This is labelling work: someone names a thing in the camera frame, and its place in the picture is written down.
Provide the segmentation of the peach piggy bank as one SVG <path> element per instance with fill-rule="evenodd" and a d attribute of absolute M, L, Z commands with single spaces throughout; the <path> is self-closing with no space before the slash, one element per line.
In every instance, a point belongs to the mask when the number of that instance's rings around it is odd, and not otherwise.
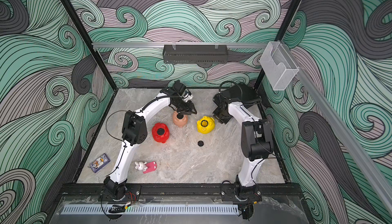
<path fill-rule="evenodd" d="M 173 112 L 173 115 L 172 115 L 173 123 L 177 127 L 184 127 L 185 125 L 187 125 L 187 123 L 188 123 L 188 115 L 184 115 L 184 118 L 182 120 L 179 120 L 179 119 L 177 119 L 177 114 L 179 114 L 177 111 Z"/>

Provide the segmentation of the red piggy bank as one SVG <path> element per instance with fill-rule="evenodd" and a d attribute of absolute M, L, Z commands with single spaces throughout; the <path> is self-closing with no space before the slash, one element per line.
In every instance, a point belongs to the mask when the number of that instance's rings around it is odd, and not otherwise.
<path fill-rule="evenodd" d="M 164 123 L 156 123 L 152 128 L 152 135 L 156 142 L 166 143 L 170 136 L 168 126 Z"/>

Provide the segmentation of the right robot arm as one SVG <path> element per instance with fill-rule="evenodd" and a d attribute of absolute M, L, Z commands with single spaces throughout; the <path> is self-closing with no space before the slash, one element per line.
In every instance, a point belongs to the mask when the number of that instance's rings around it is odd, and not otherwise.
<path fill-rule="evenodd" d="M 262 164 L 273 153 L 271 125 L 252 114 L 238 99 L 225 98 L 220 92 L 213 97 L 217 108 L 213 116 L 221 124 L 235 119 L 241 126 L 241 150 L 244 161 L 234 183 L 240 201 L 249 200 L 257 193 L 256 178 Z"/>

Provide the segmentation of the clear plastic wall bin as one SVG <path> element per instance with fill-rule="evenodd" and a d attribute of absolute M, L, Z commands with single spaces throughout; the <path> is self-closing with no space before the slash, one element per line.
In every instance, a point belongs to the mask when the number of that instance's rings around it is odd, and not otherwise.
<path fill-rule="evenodd" d="M 289 47 L 280 41 L 267 44 L 260 64 L 275 91 L 285 90 L 299 71 Z"/>

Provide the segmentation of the black perforated wall tray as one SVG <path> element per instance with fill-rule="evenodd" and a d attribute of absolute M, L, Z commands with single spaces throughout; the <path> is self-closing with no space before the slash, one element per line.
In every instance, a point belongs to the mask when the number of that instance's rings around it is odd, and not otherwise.
<path fill-rule="evenodd" d="M 168 64 L 220 64 L 228 61 L 226 45 L 169 44 L 163 48 L 163 60 Z"/>

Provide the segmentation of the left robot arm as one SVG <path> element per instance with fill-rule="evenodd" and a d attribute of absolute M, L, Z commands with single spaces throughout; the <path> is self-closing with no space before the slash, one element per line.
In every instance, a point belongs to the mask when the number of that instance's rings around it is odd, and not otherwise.
<path fill-rule="evenodd" d="M 136 111 L 128 110 L 125 113 L 118 158 L 112 172 L 104 180 L 106 189 L 115 201 L 122 200 L 126 195 L 128 170 L 136 148 L 148 136 L 147 122 L 165 107 L 170 107 L 183 115 L 197 114 L 192 98 L 192 93 L 177 80 L 173 86 L 160 90 L 160 93 L 142 108 Z"/>

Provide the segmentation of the yellow piggy bank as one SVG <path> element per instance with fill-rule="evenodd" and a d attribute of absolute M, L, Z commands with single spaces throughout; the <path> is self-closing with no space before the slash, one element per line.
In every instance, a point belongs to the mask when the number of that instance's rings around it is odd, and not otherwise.
<path fill-rule="evenodd" d="M 204 116 L 197 121 L 197 130 L 199 133 L 208 134 L 215 129 L 215 120 L 212 117 Z"/>

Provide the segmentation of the aluminium right rail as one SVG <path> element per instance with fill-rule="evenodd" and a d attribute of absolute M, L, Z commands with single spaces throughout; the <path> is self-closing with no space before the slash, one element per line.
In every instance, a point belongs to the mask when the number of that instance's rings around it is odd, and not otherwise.
<path fill-rule="evenodd" d="M 370 158 L 355 137 L 354 133 L 348 128 L 346 123 L 340 118 L 336 110 L 325 97 L 326 88 L 323 83 L 321 71 L 315 61 L 309 54 L 303 50 L 296 51 L 290 49 L 286 44 L 283 45 L 286 53 L 291 57 L 292 62 L 299 70 L 298 79 L 313 98 L 315 104 L 319 107 L 320 112 L 331 126 L 333 132 L 340 142 L 343 143 L 347 152 L 352 156 L 358 168 L 369 182 L 386 210 L 392 212 L 392 186 L 381 172 L 375 162 Z"/>

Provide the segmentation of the white vented strip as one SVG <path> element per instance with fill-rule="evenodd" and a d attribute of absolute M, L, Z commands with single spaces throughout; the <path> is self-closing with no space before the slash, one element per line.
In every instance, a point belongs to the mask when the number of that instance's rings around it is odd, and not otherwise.
<path fill-rule="evenodd" d="M 239 215 L 238 206 L 233 204 L 146 204 L 135 205 L 128 208 L 115 207 L 114 205 L 104 206 L 100 204 L 67 204 L 60 210 L 60 214 L 115 215 L 116 210 L 119 210 L 120 215 Z"/>

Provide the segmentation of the small blue card box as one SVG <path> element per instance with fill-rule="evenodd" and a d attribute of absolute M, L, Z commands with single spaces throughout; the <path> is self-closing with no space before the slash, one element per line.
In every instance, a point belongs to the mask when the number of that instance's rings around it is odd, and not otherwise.
<path fill-rule="evenodd" d="M 110 162 L 111 162 L 111 160 L 108 157 L 108 155 L 106 153 L 103 153 L 97 159 L 92 161 L 88 165 L 88 167 L 92 170 L 93 173 L 97 173 L 98 171 L 100 171 L 103 167 L 105 167 Z"/>

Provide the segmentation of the black square plate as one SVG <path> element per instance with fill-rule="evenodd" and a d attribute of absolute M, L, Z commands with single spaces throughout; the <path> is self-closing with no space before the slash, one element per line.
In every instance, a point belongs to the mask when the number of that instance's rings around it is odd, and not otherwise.
<path fill-rule="evenodd" d="M 213 97 L 213 101 L 218 106 L 240 102 L 248 108 L 261 103 L 261 97 L 245 83 L 224 81 L 219 85 L 218 93 Z"/>

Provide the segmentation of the white bunny on pink base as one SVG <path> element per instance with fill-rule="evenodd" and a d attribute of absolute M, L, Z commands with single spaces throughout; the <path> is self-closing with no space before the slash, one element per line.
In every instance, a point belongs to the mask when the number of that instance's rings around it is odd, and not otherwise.
<path fill-rule="evenodd" d="M 135 169 L 143 172 L 144 174 L 154 172 L 157 170 L 157 164 L 155 161 L 152 162 L 135 162 Z"/>

